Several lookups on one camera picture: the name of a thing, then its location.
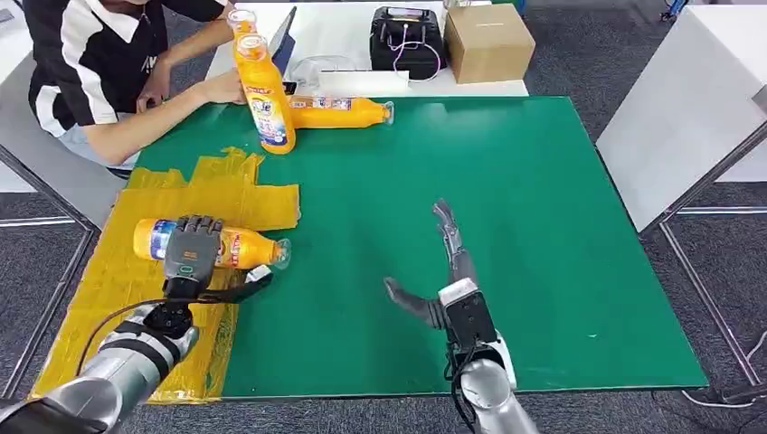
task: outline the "white cable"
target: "white cable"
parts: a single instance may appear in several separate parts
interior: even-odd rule
[[[760,348],[762,348],[762,345],[764,344],[764,339],[767,338],[767,330],[762,333],[762,336],[759,338],[759,342],[756,343],[756,345],[751,349],[751,351],[748,352],[748,354],[745,356],[745,360],[751,361],[751,357],[759,351]],[[692,396],[690,396],[687,391],[682,391],[682,394],[685,395],[685,398],[687,398],[690,402],[700,405],[703,407],[713,407],[717,409],[745,409],[747,407],[751,407],[753,403],[756,401],[756,398],[751,400],[751,402],[748,402],[746,404],[721,404],[719,402],[702,402],[698,401]]]
[[[405,45],[411,45],[411,44],[416,45],[416,46],[423,45],[424,47],[426,47],[429,50],[431,50],[431,52],[434,53],[434,57],[437,58],[437,70],[428,79],[412,80],[412,79],[408,78],[408,81],[413,81],[413,82],[417,83],[417,82],[424,82],[424,81],[433,80],[434,77],[437,77],[437,74],[439,74],[440,70],[442,69],[442,60],[440,59],[440,54],[437,52],[437,50],[434,50],[434,47],[432,47],[431,45],[427,44],[426,42],[408,41],[407,40],[407,27],[408,27],[408,24],[405,24],[403,29],[402,29],[402,43],[401,44],[399,44],[399,45],[397,45],[395,47],[392,47],[391,42],[389,42],[389,49],[390,50],[392,50],[393,52],[396,52],[397,50],[400,51],[399,53],[397,53],[397,57],[394,59],[394,62],[392,63],[392,67],[394,68],[394,73],[396,73],[397,76],[399,77],[399,71],[397,70],[397,62],[400,61],[400,58],[402,57],[402,53],[405,51]]]
[[[745,356],[745,360],[751,361],[751,356],[759,351],[760,348],[762,348],[762,344],[764,344],[764,338],[767,337],[767,330],[764,330],[764,333],[762,333],[762,337],[759,338],[759,342],[756,343],[756,346],[751,349],[751,351],[748,352],[748,354]]]
[[[746,407],[751,407],[753,405],[753,401],[747,404],[720,404],[718,402],[702,402],[690,396],[690,394],[687,393],[687,391],[682,391],[682,394],[685,395],[685,398],[690,400],[690,402],[703,407],[714,407],[717,409],[745,409]]]

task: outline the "black cable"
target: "black cable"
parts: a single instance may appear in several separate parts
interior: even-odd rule
[[[477,351],[477,342],[475,341],[474,345],[471,346],[471,350],[469,350],[469,353],[466,355],[466,358],[464,358],[463,362],[461,362],[458,368],[456,368],[453,371],[452,378],[450,378],[450,397],[453,399],[453,404],[455,404],[455,408],[458,411],[460,418],[463,420],[463,423],[466,424],[466,427],[469,428],[469,431],[471,431],[472,433],[475,432],[474,421],[469,419],[469,415],[467,415],[466,411],[463,410],[463,406],[460,403],[460,398],[458,395],[458,384],[460,382],[460,376],[463,374],[463,368],[465,368],[466,365],[469,364],[469,362],[471,362],[471,358],[474,357],[474,353],[476,351]],[[473,413],[474,409],[470,405],[469,405],[469,408],[471,409]]]
[[[740,426],[740,428],[738,428],[737,434],[744,434],[745,431],[743,431],[743,430],[746,429],[746,427],[748,427],[752,423],[756,422],[756,420],[758,420],[759,418],[761,418],[765,414],[767,414],[767,410],[760,411],[756,416],[748,419],[743,425]]]
[[[673,414],[674,416],[678,416],[679,418],[682,418],[682,419],[684,419],[684,420],[687,420],[687,421],[689,421],[689,422],[692,422],[692,423],[693,423],[693,424],[695,424],[697,427],[699,427],[700,429],[702,429],[704,432],[710,432],[710,433],[712,433],[712,434],[714,434],[714,433],[717,433],[717,432],[718,432],[718,433],[721,433],[721,434],[732,434],[732,432],[731,432],[731,431],[729,431],[729,430],[727,430],[727,429],[721,429],[721,428],[710,427],[710,426],[706,425],[705,423],[701,422],[700,420],[696,420],[696,419],[694,419],[692,416],[688,416],[688,415],[686,415],[686,414],[682,414],[682,413],[676,412],[675,410],[673,410],[673,409],[670,409],[669,407],[666,407],[666,406],[662,405],[662,404],[660,403],[660,401],[658,401],[658,398],[655,396],[655,392],[656,392],[656,391],[650,391],[650,393],[649,393],[649,396],[650,396],[650,398],[652,398],[653,402],[655,402],[655,404],[656,404],[656,405],[658,405],[658,407],[659,407],[661,410],[663,410],[663,411],[667,411],[667,412],[669,412],[669,413]]]
[[[199,298],[155,298],[153,300],[144,300],[139,301],[138,303],[134,303],[129,306],[122,307],[111,314],[104,317],[104,319],[101,320],[101,322],[96,325],[96,328],[93,329],[93,331],[90,333],[90,336],[88,336],[88,341],[85,343],[85,347],[82,349],[82,353],[80,353],[80,360],[77,362],[77,369],[75,370],[75,376],[80,375],[80,371],[82,370],[82,364],[85,363],[85,357],[88,355],[88,349],[90,348],[90,344],[93,343],[93,339],[96,337],[96,334],[99,332],[99,330],[107,324],[109,321],[111,321],[115,316],[118,316],[120,314],[124,314],[125,312],[128,312],[131,309],[135,309],[136,307],[142,307],[145,305],[154,305],[158,303],[199,303],[204,305],[211,305],[215,303],[221,303],[221,301],[218,300],[201,300]]]

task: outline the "green cutting mat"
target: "green cutting mat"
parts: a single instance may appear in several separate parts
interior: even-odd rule
[[[393,126],[300,131],[259,184],[300,184],[293,258],[241,306],[225,397],[447,392],[444,334],[389,302],[435,296],[431,205],[452,206],[524,391],[706,384],[566,98],[396,99]],[[246,108],[209,106],[139,165],[188,176],[226,146],[260,152]]]

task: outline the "white panel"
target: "white panel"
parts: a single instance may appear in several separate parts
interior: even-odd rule
[[[488,3],[472,2],[473,5]],[[277,31],[294,5],[298,7],[298,10],[290,29],[290,35],[296,40],[296,47],[290,57],[288,70],[295,62],[310,56],[339,55],[351,59],[358,70],[365,71],[371,68],[368,44],[370,24],[373,21],[375,10],[384,5],[402,6],[402,3],[239,3],[236,7],[255,12],[258,17],[259,33],[269,39]],[[416,2],[408,3],[407,6],[433,10],[440,22],[440,29],[444,27],[443,15],[445,13],[442,2]],[[317,19],[319,16],[333,18]],[[233,67],[232,45],[227,43],[220,47],[213,56],[208,78],[222,74]],[[452,71],[445,69],[434,80],[411,82],[406,91],[397,91],[386,96],[449,95],[527,96],[527,88],[521,80],[458,85]]]
[[[31,193],[34,189],[10,167],[0,163],[0,193]]]
[[[623,100],[597,147],[638,231],[766,118],[763,83],[690,6]]]
[[[767,82],[767,5],[692,6],[689,10],[745,69]]]
[[[14,19],[0,24],[0,83],[32,52],[32,38],[26,29],[24,13],[12,0],[0,0],[0,9],[8,9]]]
[[[762,142],[716,180],[718,183],[756,183],[767,181],[767,141]]]

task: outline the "yellow tape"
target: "yellow tape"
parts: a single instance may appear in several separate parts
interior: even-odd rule
[[[246,156],[234,147],[224,151],[228,153],[226,157],[200,157],[189,184],[177,170],[134,171],[101,233],[31,396],[42,396],[74,376],[85,341],[104,316],[128,304],[162,297],[162,264],[133,254],[133,230],[139,220],[175,219],[197,213],[255,231],[296,227],[298,186],[255,185],[256,169],[263,157]],[[242,278],[239,271],[216,269],[210,288],[228,288],[241,283]],[[191,305],[190,309],[194,324],[200,329],[200,339],[150,402],[202,402],[221,396],[237,308]],[[122,319],[115,318],[101,329],[89,357],[95,354],[98,342]]]

